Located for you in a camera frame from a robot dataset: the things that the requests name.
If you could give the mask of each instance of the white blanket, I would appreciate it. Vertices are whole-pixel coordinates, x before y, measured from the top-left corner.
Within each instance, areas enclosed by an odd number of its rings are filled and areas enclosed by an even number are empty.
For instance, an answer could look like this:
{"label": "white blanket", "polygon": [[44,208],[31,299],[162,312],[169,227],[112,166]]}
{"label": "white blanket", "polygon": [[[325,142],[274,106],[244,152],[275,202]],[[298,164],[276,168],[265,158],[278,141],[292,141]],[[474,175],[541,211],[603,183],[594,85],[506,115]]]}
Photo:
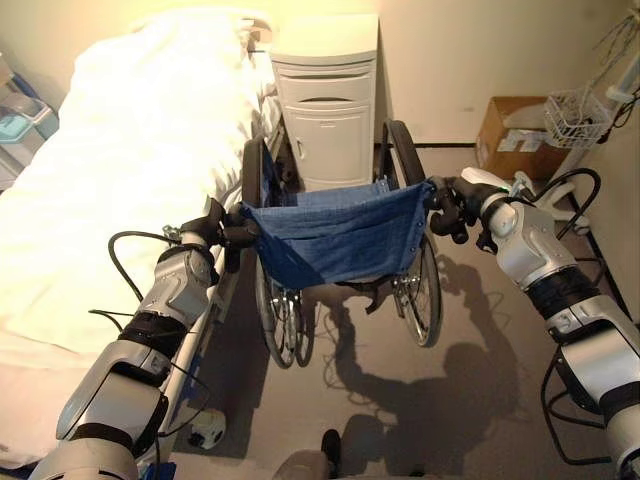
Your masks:
{"label": "white blanket", "polygon": [[[137,306],[109,237],[179,226],[238,184],[264,93],[246,27],[214,9],[174,11],[78,57],[60,130],[0,196],[0,363],[65,368],[66,355],[43,353],[55,345],[88,366],[114,329],[87,310]],[[119,242],[145,291],[165,246]],[[45,345],[16,349],[16,337]]]}

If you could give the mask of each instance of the white basket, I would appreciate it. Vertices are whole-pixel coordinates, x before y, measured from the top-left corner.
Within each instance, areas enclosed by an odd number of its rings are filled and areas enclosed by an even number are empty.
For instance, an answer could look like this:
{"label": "white basket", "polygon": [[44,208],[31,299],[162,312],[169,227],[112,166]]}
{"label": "white basket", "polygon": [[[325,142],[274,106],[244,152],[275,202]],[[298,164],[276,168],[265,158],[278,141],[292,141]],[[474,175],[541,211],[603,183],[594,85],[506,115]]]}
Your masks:
{"label": "white basket", "polygon": [[547,142],[560,148],[591,148],[611,125],[611,114],[585,89],[554,92],[544,105]]}

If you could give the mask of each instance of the beige wall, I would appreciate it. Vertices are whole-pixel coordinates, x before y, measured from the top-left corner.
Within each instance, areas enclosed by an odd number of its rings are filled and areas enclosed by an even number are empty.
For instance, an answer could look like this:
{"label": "beige wall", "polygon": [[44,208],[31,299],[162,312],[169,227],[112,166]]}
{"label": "beige wall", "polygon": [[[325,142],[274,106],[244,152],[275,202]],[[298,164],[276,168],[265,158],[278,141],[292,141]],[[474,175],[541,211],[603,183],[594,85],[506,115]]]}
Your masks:
{"label": "beige wall", "polygon": [[491,95],[582,84],[591,47],[628,0],[0,0],[0,50],[59,106],[73,59],[96,40],[168,6],[226,4],[276,23],[310,13],[378,12],[379,114],[417,142],[472,142]]}
{"label": "beige wall", "polygon": [[[587,212],[593,235],[607,260],[631,316],[640,320],[640,108],[609,141],[591,150],[582,166],[602,177],[602,190]],[[579,198],[590,191],[580,182]]]}

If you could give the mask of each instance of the white bedsheet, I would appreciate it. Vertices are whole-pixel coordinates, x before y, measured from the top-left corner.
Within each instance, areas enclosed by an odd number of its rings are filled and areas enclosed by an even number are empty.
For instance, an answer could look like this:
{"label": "white bedsheet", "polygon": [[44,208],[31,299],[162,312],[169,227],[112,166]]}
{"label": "white bedsheet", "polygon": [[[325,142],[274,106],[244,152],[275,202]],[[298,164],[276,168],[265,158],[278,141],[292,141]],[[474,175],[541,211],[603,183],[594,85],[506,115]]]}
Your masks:
{"label": "white bedsheet", "polygon": [[[0,196],[0,466],[55,445],[62,405],[114,338],[113,325],[87,310],[137,307],[109,237],[161,233],[202,215],[207,195],[224,203],[237,190],[270,75],[248,57],[246,27],[215,9],[185,9],[89,48],[60,130]],[[119,242],[145,291],[165,246]]]}

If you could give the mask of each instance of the blue fabric seat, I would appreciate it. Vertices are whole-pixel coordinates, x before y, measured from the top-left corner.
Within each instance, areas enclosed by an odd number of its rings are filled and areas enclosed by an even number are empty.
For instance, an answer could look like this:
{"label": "blue fabric seat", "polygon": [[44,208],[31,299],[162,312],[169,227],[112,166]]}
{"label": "blue fabric seat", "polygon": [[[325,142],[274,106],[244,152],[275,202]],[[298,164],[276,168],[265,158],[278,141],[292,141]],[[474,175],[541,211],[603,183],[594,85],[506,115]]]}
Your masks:
{"label": "blue fabric seat", "polygon": [[422,182],[389,190],[363,187],[287,195],[284,206],[245,204],[262,235],[256,249],[267,273],[287,288],[405,272],[425,230]]}

